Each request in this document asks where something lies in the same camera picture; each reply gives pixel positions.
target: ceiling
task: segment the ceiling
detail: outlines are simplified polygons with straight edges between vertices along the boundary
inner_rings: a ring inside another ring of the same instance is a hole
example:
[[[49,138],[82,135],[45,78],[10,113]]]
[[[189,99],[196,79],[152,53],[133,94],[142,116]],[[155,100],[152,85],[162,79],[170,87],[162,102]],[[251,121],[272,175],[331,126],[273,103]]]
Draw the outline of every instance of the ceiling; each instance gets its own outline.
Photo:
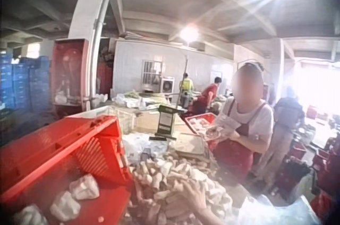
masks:
[[[77,0],[1,3],[2,42],[18,47],[67,37]],[[181,41],[180,30],[194,23],[205,44],[219,40],[270,57],[270,39],[279,37],[287,56],[335,60],[340,58],[337,4],[338,0],[122,0],[122,13],[114,5],[108,7],[103,36],[134,32]]]

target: red shirt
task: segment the red shirt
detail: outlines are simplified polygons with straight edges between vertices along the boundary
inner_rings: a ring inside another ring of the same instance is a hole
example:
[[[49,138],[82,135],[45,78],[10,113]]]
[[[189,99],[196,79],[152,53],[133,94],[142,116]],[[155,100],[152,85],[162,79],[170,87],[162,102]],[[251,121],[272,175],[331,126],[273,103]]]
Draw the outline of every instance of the red shirt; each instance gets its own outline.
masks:
[[[209,85],[203,92],[202,92],[202,94],[201,95],[199,95],[198,97],[197,97],[197,100],[200,102],[200,103],[202,103],[202,104],[204,104],[204,105],[209,105],[209,103],[208,103],[208,98],[209,98],[209,92],[212,92],[212,99],[211,100],[213,100],[213,99],[215,99],[216,98],[216,94],[217,94],[217,89],[218,89],[218,87],[217,87],[217,85],[216,84],[214,84],[214,83],[212,83],[211,85]]]

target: white t-shirt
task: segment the white t-shirt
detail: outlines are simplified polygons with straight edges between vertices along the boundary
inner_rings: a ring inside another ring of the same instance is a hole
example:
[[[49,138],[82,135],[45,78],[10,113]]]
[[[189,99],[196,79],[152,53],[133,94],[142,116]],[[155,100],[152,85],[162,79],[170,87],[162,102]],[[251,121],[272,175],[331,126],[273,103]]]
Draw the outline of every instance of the white t-shirt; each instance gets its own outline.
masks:
[[[223,108],[220,112],[221,114],[228,114],[229,107],[232,104],[234,97],[230,97],[224,103]],[[233,108],[230,113],[231,119],[237,121],[241,124],[246,124],[249,122],[250,118],[256,113],[258,108],[265,103],[264,100],[261,100],[261,103],[251,112],[246,114],[240,114],[237,112],[237,101],[234,102]],[[272,108],[265,104],[260,112],[257,114],[256,118],[253,118],[249,122],[249,138],[251,139],[262,139],[267,143],[270,142],[271,135],[273,133],[273,124],[274,124],[274,115]]]

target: ceiling light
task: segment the ceiling light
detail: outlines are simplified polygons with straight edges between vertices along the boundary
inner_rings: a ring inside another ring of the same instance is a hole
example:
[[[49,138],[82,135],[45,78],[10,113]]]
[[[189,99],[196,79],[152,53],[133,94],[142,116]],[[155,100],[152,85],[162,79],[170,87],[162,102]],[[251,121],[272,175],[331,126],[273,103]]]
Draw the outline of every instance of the ceiling light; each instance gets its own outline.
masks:
[[[192,26],[187,26],[181,31],[180,37],[187,43],[196,41],[198,38],[198,29]]]

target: stack of blue crates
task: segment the stack of blue crates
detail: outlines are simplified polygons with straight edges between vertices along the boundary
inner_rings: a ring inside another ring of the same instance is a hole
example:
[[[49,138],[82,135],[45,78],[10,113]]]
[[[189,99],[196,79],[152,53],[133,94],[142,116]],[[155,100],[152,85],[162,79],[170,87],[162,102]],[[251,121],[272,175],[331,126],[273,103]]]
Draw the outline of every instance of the stack of blue crates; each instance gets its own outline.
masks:
[[[47,56],[40,56],[36,60],[36,67],[30,68],[29,81],[32,111],[40,113],[50,109],[49,58]]]
[[[30,110],[28,66],[26,63],[13,64],[13,92],[15,107]]]
[[[13,55],[9,52],[0,53],[0,101],[5,103],[6,108],[14,109],[12,58]]]

